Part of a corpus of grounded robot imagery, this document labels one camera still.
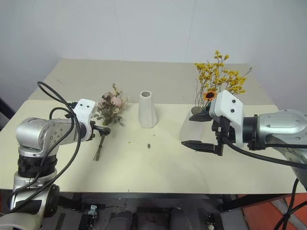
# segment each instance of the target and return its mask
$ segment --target robotic arm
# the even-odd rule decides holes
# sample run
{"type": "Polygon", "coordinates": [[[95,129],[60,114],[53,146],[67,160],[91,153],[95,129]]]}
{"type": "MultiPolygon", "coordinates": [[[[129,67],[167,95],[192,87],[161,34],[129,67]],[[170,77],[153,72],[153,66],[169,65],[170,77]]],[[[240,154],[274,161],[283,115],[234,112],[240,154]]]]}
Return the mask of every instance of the robotic arm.
{"type": "Polygon", "coordinates": [[[244,117],[243,104],[228,91],[222,91],[212,102],[210,110],[196,114],[192,121],[213,120],[217,145],[200,141],[183,141],[182,144],[196,151],[211,152],[222,156],[223,145],[245,155],[274,163],[292,166],[299,181],[307,189],[307,114],[296,110],[282,110],[271,114],[244,117]],[[264,157],[239,148],[248,144],[250,150],[273,147],[288,161],[264,157]]]}
{"type": "MultiPolygon", "coordinates": [[[[81,141],[92,140],[94,129],[101,135],[110,133],[109,128],[95,126],[94,121],[90,120],[94,107],[94,101],[81,99],[73,109],[80,123],[81,141]]],[[[40,229],[43,218],[56,213],[59,187],[48,183],[57,176],[55,166],[59,145],[77,141],[77,124],[72,124],[72,121],[28,118],[17,127],[19,159],[10,203],[12,213],[0,218],[0,229],[37,230],[40,229]],[[44,186],[44,190],[25,202],[44,186]]]]}

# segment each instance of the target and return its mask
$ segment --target red floor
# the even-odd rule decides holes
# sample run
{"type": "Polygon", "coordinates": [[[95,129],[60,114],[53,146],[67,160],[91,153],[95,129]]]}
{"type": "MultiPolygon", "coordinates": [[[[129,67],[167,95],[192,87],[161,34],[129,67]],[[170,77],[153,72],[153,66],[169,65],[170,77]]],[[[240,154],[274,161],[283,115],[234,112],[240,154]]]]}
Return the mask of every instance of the red floor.
{"type": "MultiPolygon", "coordinates": [[[[297,194],[294,207],[306,200],[307,194],[297,194]]],[[[283,216],[271,202],[244,208],[243,212],[250,230],[272,230],[283,216]]],[[[295,215],[307,225],[307,206],[295,212],[295,215]]],[[[288,223],[287,230],[297,230],[297,228],[288,223]]]]}

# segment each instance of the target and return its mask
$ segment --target sunflower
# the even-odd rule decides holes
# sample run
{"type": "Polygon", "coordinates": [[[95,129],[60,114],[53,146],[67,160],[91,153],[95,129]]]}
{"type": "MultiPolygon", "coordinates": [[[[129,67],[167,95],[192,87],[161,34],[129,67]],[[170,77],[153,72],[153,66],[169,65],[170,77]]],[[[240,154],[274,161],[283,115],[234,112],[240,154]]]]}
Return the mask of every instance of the sunflower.
{"type": "Polygon", "coordinates": [[[204,98],[206,101],[212,101],[216,96],[217,96],[217,93],[216,93],[216,91],[214,91],[214,90],[210,90],[210,91],[205,92],[205,93],[203,94],[203,98],[204,98]]]}

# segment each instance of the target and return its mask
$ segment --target white backdrop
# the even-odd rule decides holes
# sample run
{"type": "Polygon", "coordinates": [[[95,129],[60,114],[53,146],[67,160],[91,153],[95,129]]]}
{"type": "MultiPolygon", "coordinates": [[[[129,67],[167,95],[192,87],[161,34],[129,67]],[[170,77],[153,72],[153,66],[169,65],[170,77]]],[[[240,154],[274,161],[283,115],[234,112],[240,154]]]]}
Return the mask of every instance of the white backdrop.
{"type": "Polygon", "coordinates": [[[14,110],[60,58],[248,63],[307,111],[305,0],[0,0],[0,97],[14,110]]]}

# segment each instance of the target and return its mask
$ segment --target black cable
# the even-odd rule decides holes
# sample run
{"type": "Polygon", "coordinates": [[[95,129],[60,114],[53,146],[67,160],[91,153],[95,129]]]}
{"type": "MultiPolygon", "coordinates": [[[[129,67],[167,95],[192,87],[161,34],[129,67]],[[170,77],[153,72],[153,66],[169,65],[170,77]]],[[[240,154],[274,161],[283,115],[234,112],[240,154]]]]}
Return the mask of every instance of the black cable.
{"type": "Polygon", "coordinates": [[[300,209],[300,205],[296,206],[294,209],[292,209],[293,207],[293,204],[294,204],[294,199],[295,199],[295,192],[296,192],[296,187],[297,187],[297,184],[298,184],[298,179],[296,178],[296,180],[294,181],[294,184],[293,184],[293,188],[292,188],[292,193],[291,193],[291,200],[290,200],[290,204],[289,204],[289,207],[288,207],[288,210],[287,212],[283,215],[283,217],[278,221],[278,223],[276,224],[274,230],[278,230],[280,228],[280,226],[282,225],[283,223],[283,230],[286,229],[287,227],[287,224],[288,224],[288,220],[291,216],[292,213],[294,213],[295,211],[297,211],[298,209],[300,209]]]}
{"type": "Polygon", "coordinates": [[[282,164],[282,165],[287,165],[287,166],[291,166],[291,167],[296,167],[296,168],[301,168],[301,169],[307,169],[307,164],[302,164],[302,163],[297,163],[297,162],[292,162],[292,161],[285,161],[285,160],[281,160],[281,159],[277,159],[277,158],[273,158],[273,157],[266,157],[266,156],[262,156],[259,154],[255,154],[252,152],[248,152],[245,151],[244,149],[241,149],[237,146],[235,146],[232,142],[230,142],[230,140],[228,139],[228,137],[223,136],[222,137],[223,142],[228,145],[230,148],[232,148],[233,150],[242,153],[246,156],[249,157],[253,157],[259,160],[263,160],[263,161],[269,161],[272,163],[276,163],[276,164],[282,164]]]}
{"type": "Polygon", "coordinates": [[[265,144],[265,147],[280,147],[292,149],[307,149],[307,145],[293,145],[293,144],[265,144]]]}
{"type": "MultiPolygon", "coordinates": [[[[52,119],[52,115],[53,113],[56,111],[56,110],[63,110],[65,112],[67,112],[68,114],[70,114],[70,111],[65,109],[65,108],[61,108],[61,107],[56,107],[56,108],[53,108],[50,113],[49,113],[49,119],[51,120],[52,119]]],[[[41,163],[40,163],[40,166],[39,167],[43,167],[44,166],[44,163],[45,163],[45,160],[47,158],[47,156],[53,151],[53,149],[60,144],[60,142],[62,142],[73,130],[74,128],[74,120],[73,118],[71,117],[71,127],[70,129],[56,142],[54,143],[50,149],[48,149],[48,151],[45,153],[41,163]]],[[[30,187],[31,185],[33,185],[39,178],[39,172],[37,173],[37,175],[35,176],[35,178],[33,179],[33,181],[31,181],[30,183],[24,185],[23,187],[20,187],[20,188],[17,188],[15,191],[12,192],[12,194],[8,197],[7,199],[7,205],[8,207],[10,207],[10,202],[12,200],[12,197],[16,194],[18,194],[19,192],[25,190],[26,188],[30,187]]]]}
{"type": "Polygon", "coordinates": [[[76,122],[76,127],[77,127],[77,133],[78,133],[78,139],[77,139],[77,146],[75,149],[75,152],[73,154],[73,156],[71,157],[70,161],[66,164],[66,166],[58,173],[57,176],[55,176],[52,180],[50,180],[47,184],[45,184],[43,187],[41,187],[40,189],[38,189],[35,193],[33,193],[32,195],[30,195],[26,200],[22,201],[22,203],[20,205],[18,205],[17,207],[14,207],[10,213],[13,213],[15,211],[17,211],[19,208],[21,208],[22,206],[24,206],[27,202],[29,202],[32,198],[34,198],[35,196],[37,196],[39,193],[41,193],[42,191],[44,191],[46,188],[48,188],[50,185],[52,185],[67,169],[68,167],[71,165],[71,163],[74,161],[74,159],[77,156],[77,153],[79,151],[80,148],[80,144],[81,144],[81,129],[80,129],[80,123],[78,121],[78,118],[76,116],[76,114],[74,113],[74,111],[72,110],[72,108],[70,108],[69,104],[67,103],[67,101],[60,95],[58,94],[54,89],[52,89],[49,85],[39,81],[38,83],[39,88],[46,93],[48,96],[50,96],[51,98],[55,99],[58,102],[61,102],[63,104],[65,104],[65,106],[67,107],[67,109],[69,110],[72,118],[75,120],[76,122]],[[49,89],[54,95],[57,96],[57,98],[55,98],[54,96],[52,96],[51,94],[49,94],[44,88],[43,86],[45,86],[47,89],[49,89]]]}

